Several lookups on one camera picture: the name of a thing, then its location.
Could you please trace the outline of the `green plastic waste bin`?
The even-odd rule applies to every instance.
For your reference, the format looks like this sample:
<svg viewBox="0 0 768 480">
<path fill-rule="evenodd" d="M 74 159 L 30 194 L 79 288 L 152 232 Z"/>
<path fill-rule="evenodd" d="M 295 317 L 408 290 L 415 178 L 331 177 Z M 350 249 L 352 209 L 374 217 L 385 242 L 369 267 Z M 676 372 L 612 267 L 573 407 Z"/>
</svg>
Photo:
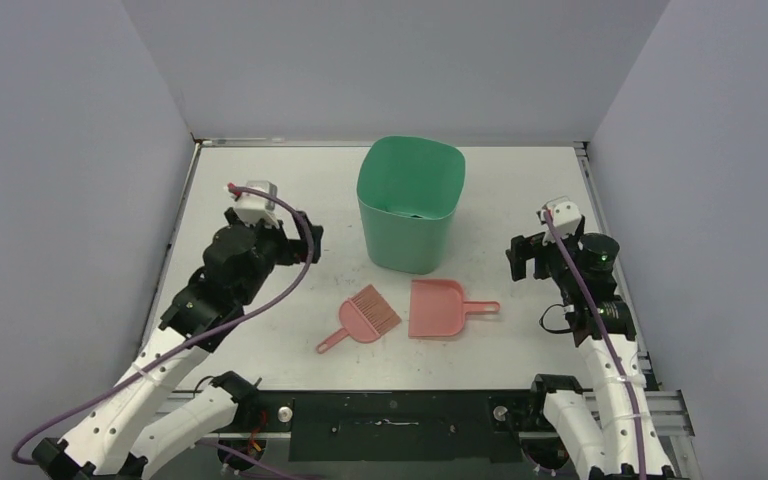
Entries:
<svg viewBox="0 0 768 480">
<path fill-rule="evenodd" d="M 417 275 L 438 268 L 465 177 L 465 156 L 454 146 L 411 136 L 375 141 L 356 183 L 370 260 Z"/>
</svg>

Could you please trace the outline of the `pink dustpan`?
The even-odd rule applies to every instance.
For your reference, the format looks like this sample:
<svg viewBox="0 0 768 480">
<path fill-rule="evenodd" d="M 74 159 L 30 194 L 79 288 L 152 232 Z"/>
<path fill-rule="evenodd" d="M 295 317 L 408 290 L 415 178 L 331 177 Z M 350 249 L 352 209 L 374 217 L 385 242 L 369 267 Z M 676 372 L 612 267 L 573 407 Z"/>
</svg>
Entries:
<svg viewBox="0 0 768 480">
<path fill-rule="evenodd" d="M 458 335 L 467 317 L 496 314 L 498 301 L 473 301 L 466 298 L 463 286 L 450 279 L 415 279 L 411 282 L 410 338 L 444 338 Z"/>
</svg>

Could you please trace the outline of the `pink hand broom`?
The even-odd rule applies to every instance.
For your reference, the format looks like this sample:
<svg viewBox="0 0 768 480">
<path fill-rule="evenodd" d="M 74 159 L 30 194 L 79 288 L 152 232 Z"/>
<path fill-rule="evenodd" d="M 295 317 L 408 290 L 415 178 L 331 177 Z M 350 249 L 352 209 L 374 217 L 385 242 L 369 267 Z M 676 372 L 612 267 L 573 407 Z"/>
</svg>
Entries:
<svg viewBox="0 0 768 480">
<path fill-rule="evenodd" d="M 346 299 L 337 316 L 340 328 L 315 347 L 318 354 L 327 352 L 346 338 L 363 344 L 373 343 L 402 322 L 373 285 L 367 285 Z"/>
</svg>

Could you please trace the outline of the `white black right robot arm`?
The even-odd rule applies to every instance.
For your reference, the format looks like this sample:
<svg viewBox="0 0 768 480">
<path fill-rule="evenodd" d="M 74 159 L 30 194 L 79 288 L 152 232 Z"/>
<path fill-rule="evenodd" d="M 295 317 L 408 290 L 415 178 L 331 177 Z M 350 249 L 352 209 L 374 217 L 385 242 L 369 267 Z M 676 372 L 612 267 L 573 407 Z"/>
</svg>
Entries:
<svg viewBox="0 0 768 480">
<path fill-rule="evenodd" d="M 614 277 L 619 244 L 587 233 L 585 220 L 543 210 L 546 230 L 512 238 L 506 257 L 513 280 L 533 262 L 537 280 L 558 287 L 574 346 L 586 364 L 597 409 L 573 377 L 539 376 L 525 402 L 528 421 L 553 427 L 581 479 L 674 479 L 677 474 L 646 399 L 637 330 Z"/>
</svg>

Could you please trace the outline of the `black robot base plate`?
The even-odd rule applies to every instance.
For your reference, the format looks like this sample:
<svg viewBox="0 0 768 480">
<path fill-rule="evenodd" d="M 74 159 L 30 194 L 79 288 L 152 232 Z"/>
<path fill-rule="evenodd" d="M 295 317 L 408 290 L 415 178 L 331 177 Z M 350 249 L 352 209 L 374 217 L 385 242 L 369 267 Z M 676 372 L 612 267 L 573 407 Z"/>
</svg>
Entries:
<svg viewBox="0 0 768 480">
<path fill-rule="evenodd" d="M 262 391 L 221 434 L 289 437 L 292 461 L 524 458 L 569 455 L 530 390 Z"/>
</svg>

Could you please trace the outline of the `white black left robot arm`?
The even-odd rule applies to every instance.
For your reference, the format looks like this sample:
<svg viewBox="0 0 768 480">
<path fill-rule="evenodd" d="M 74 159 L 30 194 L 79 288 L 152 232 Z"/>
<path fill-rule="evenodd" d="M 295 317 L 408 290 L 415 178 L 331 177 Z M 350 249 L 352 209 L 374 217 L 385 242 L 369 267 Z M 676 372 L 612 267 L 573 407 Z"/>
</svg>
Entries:
<svg viewBox="0 0 768 480">
<path fill-rule="evenodd" d="M 162 314 L 129 369 L 108 392 L 83 405 L 87 416 L 59 438 L 43 438 L 30 462 L 50 479 L 148 479 L 202 436 L 257 420 L 256 385 L 233 371 L 214 376 L 194 399 L 162 419 L 155 413 L 178 384 L 243 320 L 278 266 L 304 271 L 321 257 L 324 230 L 293 215 L 298 238 L 266 210 L 225 212 L 201 266 Z"/>
</svg>

